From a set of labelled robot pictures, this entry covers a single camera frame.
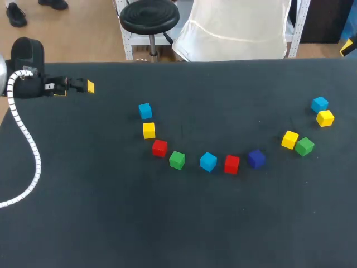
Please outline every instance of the black stool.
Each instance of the black stool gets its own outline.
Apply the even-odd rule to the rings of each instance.
[[[120,13],[120,22],[125,30],[150,37],[152,62],[158,61],[154,35],[164,33],[172,44],[172,39],[165,32],[174,28],[179,19],[179,9],[170,0],[138,0],[127,5]]]

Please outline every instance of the black shoe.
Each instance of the black shoe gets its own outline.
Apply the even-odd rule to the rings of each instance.
[[[68,8],[65,0],[38,0],[38,3],[42,6],[50,6],[55,10],[65,10]]]
[[[23,27],[27,25],[25,13],[19,9],[15,3],[9,4],[9,7],[6,8],[6,15],[8,16],[10,24],[13,27]]]

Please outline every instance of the cube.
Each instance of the cube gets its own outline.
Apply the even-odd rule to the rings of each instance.
[[[174,151],[168,161],[170,163],[170,167],[181,170],[185,164],[186,156],[180,152]]]
[[[266,157],[260,150],[252,151],[248,154],[248,164],[254,168],[259,169],[266,163]]]
[[[143,124],[143,134],[144,138],[155,138],[155,124],[154,123],[144,123]]]
[[[293,150],[298,138],[298,133],[288,130],[284,135],[283,141],[281,142],[281,146]]]
[[[315,144],[308,138],[302,138],[296,143],[295,151],[301,156],[305,156],[312,152]]]
[[[214,155],[207,152],[201,157],[200,167],[204,170],[211,172],[215,166],[217,166],[217,157],[215,157]]]
[[[315,113],[319,113],[321,111],[327,110],[329,106],[329,102],[324,97],[318,97],[312,101],[311,109]]]
[[[151,150],[153,155],[165,157],[167,153],[167,141],[155,140]]]
[[[152,117],[150,104],[144,103],[139,105],[139,113],[142,120]]]
[[[328,127],[332,125],[335,120],[335,117],[330,110],[327,110],[319,112],[317,114],[316,120],[317,123],[319,123],[320,127]]]
[[[225,159],[224,172],[235,175],[238,172],[239,157],[228,155]]]

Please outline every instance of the green cube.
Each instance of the green cube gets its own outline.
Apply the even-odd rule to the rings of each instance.
[[[169,159],[170,167],[181,170],[185,164],[185,161],[186,156],[184,154],[174,151]]]
[[[313,150],[315,144],[310,141],[308,138],[303,138],[299,140],[295,145],[295,151],[299,153],[301,156],[305,156]]]

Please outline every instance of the white cable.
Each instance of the white cable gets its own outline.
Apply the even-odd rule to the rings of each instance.
[[[30,71],[24,71],[24,70],[15,71],[10,76],[9,81],[7,82],[7,99],[9,101],[9,106],[10,106],[10,110],[11,110],[13,118],[15,119],[18,127],[20,128],[20,130],[24,134],[25,138],[27,139],[28,144],[30,144],[31,150],[33,152],[33,156],[35,157],[36,171],[35,171],[35,176],[33,177],[33,180],[31,182],[30,186],[22,194],[14,197],[13,199],[1,202],[0,208],[4,208],[9,205],[13,205],[13,204],[19,202],[20,200],[22,200],[23,198],[27,197],[29,195],[29,193],[32,192],[33,189],[35,188],[36,184],[38,183],[38,180],[40,179],[40,175],[41,175],[40,153],[39,153],[38,148],[35,144],[35,141],[31,137],[31,134],[28,132],[27,128],[22,123],[20,116],[18,115],[16,106],[15,106],[15,101],[13,98],[13,85],[15,83],[15,80],[21,76],[33,76],[33,73]]]

